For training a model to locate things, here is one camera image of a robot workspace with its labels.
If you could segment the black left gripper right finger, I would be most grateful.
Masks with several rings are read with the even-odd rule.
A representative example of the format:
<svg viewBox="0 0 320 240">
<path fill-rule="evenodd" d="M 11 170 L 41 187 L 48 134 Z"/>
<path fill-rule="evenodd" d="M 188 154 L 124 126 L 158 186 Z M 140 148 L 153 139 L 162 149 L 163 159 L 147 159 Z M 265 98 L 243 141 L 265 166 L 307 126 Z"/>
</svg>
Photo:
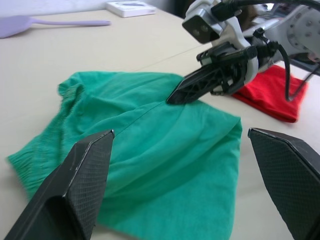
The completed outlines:
<svg viewBox="0 0 320 240">
<path fill-rule="evenodd" d="M 295 240 L 320 238 L 320 155 L 304 140 L 250 128 L 248 137 L 266 187 Z"/>
</svg>

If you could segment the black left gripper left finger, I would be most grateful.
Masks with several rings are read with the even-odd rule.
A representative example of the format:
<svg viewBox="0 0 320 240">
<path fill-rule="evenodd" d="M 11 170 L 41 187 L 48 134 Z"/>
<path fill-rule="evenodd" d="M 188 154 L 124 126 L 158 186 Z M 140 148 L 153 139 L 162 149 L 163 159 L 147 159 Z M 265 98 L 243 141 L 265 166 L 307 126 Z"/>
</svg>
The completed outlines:
<svg viewBox="0 0 320 240">
<path fill-rule="evenodd" d="M 115 133 L 89 135 L 42 182 L 7 240 L 89 240 L 103 201 Z"/>
</svg>

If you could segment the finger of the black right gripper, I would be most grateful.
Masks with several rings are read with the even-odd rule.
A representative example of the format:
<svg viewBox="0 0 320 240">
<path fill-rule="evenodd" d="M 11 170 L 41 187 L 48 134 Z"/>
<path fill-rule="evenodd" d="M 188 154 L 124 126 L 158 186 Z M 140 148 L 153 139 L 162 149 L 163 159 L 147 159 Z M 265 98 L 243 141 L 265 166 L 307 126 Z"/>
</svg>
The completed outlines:
<svg viewBox="0 0 320 240">
<path fill-rule="evenodd" d="M 219 70 L 220 70 L 220 67 L 212 64 L 208 64 L 185 75 L 183 78 L 184 79 L 212 79 Z"/>
<path fill-rule="evenodd" d="M 166 103 L 170 105 L 193 103 L 203 95 L 212 92 L 216 87 L 222 85 L 226 79 L 227 74 L 221 68 L 212 79 L 183 78 L 169 95 Z"/>
</svg>

